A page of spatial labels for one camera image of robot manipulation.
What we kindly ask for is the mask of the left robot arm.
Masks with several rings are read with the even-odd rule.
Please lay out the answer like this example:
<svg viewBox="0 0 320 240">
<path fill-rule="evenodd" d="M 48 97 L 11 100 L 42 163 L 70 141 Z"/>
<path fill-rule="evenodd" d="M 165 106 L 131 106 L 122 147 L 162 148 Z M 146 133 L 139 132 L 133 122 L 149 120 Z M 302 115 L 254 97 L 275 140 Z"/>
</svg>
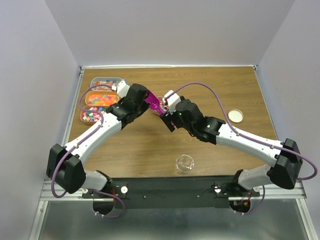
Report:
<svg viewBox="0 0 320 240">
<path fill-rule="evenodd" d="M 101 198 L 110 194 L 111 185 L 107 176 L 97 170 L 85 170 L 84 164 L 105 140 L 149 108 L 147 98 L 150 95 L 145 86 L 136 83 L 127 85 L 124 81 L 116 87 L 116 93 L 120 100 L 110 105 L 105 113 L 99 113 L 100 118 L 94 125 L 64 146 L 56 144 L 50 149 L 46 175 L 51 179 L 54 197 L 63 197 L 56 193 L 55 184 L 69 194 L 81 188 L 93 190 Z"/>
</svg>

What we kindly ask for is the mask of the magenta plastic scoop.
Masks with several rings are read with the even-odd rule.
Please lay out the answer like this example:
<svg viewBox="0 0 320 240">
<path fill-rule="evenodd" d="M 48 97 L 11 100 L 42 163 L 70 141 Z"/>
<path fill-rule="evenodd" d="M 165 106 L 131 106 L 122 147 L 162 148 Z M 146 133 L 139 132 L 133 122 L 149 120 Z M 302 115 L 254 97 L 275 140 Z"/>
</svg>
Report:
<svg viewBox="0 0 320 240">
<path fill-rule="evenodd" d="M 157 97 L 158 96 L 156 96 L 153 92 L 150 91 L 145 101 L 149 104 L 149 109 L 151 111 L 157 110 L 159 113 L 161 113 L 162 110 L 160 109 L 160 102 L 157 99 Z M 162 113 L 159 117 L 162 120 L 162 122 L 167 126 L 167 128 L 170 129 L 170 131 L 173 131 L 175 129 L 175 125 L 171 121 L 169 109 L 166 112 Z"/>
</svg>

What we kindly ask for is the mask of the clear plastic jar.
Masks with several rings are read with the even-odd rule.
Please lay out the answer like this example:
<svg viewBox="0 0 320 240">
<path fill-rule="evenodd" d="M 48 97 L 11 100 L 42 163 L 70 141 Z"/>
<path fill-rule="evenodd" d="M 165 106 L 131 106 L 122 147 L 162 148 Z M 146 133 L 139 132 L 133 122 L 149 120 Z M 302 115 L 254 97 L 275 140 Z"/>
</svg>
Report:
<svg viewBox="0 0 320 240">
<path fill-rule="evenodd" d="M 194 165 L 194 159 L 187 154 L 182 154 L 175 162 L 176 169 L 181 173 L 189 173 L 194 168 Z"/>
</svg>

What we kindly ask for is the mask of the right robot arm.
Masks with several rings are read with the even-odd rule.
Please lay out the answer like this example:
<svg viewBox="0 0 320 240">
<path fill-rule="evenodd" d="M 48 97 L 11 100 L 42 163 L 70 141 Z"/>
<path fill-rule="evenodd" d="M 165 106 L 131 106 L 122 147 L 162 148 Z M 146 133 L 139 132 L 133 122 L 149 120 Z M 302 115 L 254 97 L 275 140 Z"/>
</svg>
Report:
<svg viewBox="0 0 320 240">
<path fill-rule="evenodd" d="M 204 116 L 188 99 L 179 101 L 160 118 L 171 132 L 183 128 L 201 142 L 235 148 L 264 161 L 260 167 L 236 172 L 230 183 L 234 195 L 241 196 L 255 187 L 270 184 L 294 189 L 303 163 L 294 140 L 280 142 L 236 129 L 222 119 Z"/>
</svg>

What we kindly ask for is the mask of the pink tray of lollipops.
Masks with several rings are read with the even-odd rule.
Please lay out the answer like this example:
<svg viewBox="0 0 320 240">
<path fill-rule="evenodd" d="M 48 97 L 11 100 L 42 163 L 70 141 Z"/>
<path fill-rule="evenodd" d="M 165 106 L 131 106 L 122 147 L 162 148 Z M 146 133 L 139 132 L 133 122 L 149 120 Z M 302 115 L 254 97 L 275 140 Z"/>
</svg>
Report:
<svg viewBox="0 0 320 240">
<path fill-rule="evenodd" d="M 160 116 L 162 113 L 165 113 L 169 107 L 166 103 L 163 102 L 163 96 L 158 96 L 157 99 L 159 101 L 159 106 L 160 106 L 160 109 L 161 109 L 161 112 L 158 112 L 157 110 L 152 110 L 152 113 L 157 115 L 157 116 Z"/>
</svg>

